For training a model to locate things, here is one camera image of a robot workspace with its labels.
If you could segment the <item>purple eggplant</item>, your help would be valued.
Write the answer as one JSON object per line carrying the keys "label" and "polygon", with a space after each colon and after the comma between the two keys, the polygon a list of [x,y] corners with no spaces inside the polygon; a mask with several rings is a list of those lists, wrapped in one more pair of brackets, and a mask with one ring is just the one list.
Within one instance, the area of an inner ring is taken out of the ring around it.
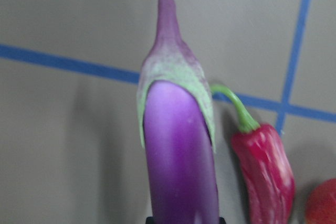
{"label": "purple eggplant", "polygon": [[154,223],[219,223],[212,95],[182,40],[174,0],[158,0],[136,103]]}

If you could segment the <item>red chili pepper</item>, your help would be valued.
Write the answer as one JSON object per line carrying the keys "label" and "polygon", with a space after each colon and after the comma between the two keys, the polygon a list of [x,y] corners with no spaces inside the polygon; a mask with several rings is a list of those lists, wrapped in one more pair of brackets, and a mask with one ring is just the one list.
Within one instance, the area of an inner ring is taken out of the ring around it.
{"label": "red chili pepper", "polygon": [[228,87],[213,84],[210,89],[225,95],[237,112],[238,133],[231,145],[248,192],[250,223],[288,223],[295,180],[278,132],[268,123],[259,124]]}

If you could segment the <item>red pomegranate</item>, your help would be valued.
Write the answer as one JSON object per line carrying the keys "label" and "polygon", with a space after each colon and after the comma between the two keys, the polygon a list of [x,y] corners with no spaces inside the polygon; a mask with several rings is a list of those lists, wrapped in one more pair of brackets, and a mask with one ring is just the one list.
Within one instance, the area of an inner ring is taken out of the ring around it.
{"label": "red pomegranate", "polygon": [[304,216],[306,223],[335,223],[335,178],[324,181],[310,193]]}

